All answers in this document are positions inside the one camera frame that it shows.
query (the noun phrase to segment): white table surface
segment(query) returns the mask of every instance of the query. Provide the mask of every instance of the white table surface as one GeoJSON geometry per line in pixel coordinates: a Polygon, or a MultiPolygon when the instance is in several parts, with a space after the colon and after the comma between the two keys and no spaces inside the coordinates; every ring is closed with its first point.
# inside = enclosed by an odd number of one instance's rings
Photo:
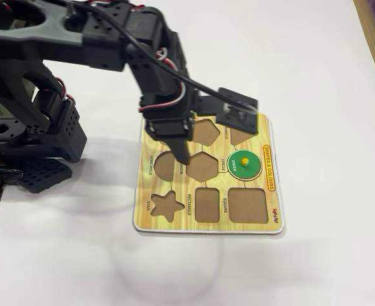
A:
{"type": "Polygon", "coordinates": [[[0,305],[375,305],[375,66],[352,0],[160,1],[192,78],[270,116],[285,230],[132,227],[139,91],[47,62],[88,136],[73,178],[0,203],[0,305]]]}

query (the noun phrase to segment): shape sorter board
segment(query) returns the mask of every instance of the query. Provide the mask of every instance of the shape sorter board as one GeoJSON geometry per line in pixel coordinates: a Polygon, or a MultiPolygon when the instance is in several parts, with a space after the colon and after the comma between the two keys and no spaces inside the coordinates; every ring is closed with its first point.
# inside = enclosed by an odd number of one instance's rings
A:
{"type": "Polygon", "coordinates": [[[277,234],[283,229],[269,119],[258,134],[196,118],[189,165],[142,129],[134,225],[161,233],[277,234]]]}

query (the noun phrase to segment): black perforated bracket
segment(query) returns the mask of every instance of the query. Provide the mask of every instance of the black perforated bracket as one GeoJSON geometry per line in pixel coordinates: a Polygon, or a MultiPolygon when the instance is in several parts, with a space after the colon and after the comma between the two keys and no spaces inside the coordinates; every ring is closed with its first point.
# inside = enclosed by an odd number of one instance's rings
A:
{"type": "Polygon", "coordinates": [[[65,107],[65,115],[61,117],[57,126],[46,134],[38,133],[36,136],[47,147],[61,148],[59,157],[70,163],[77,163],[83,154],[87,137],[79,123],[80,114],[75,105],[66,103],[65,107]]]}
{"type": "MultiPolygon", "coordinates": [[[[226,88],[219,88],[218,92],[229,99],[243,105],[250,105],[258,109],[258,100],[244,96],[226,88]]],[[[213,96],[203,96],[199,98],[195,112],[198,116],[216,116],[216,123],[238,129],[239,131],[257,134],[258,114],[242,112],[233,106],[224,103],[213,96]]]]}
{"type": "Polygon", "coordinates": [[[10,184],[20,185],[31,193],[40,193],[73,174],[68,166],[52,158],[10,161],[7,165],[24,173],[20,180],[10,184]]]}
{"type": "MultiPolygon", "coordinates": [[[[111,3],[99,6],[122,26],[131,13],[131,5],[111,3]]],[[[125,61],[120,45],[120,33],[101,17],[88,13],[89,18],[83,28],[83,50],[87,64],[93,68],[122,71],[125,61]]]]}

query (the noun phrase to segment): green circle puzzle piece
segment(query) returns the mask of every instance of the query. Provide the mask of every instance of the green circle puzzle piece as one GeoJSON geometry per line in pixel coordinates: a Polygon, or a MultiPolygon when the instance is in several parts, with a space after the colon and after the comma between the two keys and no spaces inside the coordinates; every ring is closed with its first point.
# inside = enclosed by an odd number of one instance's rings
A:
{"type": "Polygon", "coordinates": [[[228,171],[239,180],[252,180],[261,172],[261,160],[258,156],[248,150],[235,151],[228,157],[228,171]],[[248,158],[246,166],[241,164],[242,158],[248,158]]]}

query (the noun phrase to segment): square cutout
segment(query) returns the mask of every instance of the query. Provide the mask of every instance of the square cutout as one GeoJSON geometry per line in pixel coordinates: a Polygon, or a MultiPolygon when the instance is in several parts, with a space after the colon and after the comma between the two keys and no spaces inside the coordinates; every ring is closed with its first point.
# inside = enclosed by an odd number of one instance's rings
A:
{"type": "Polygon", "coordinates": [[[228,206],[234,223],[268,223],[266,195],[261,188],[230,188],[228,206]]]}

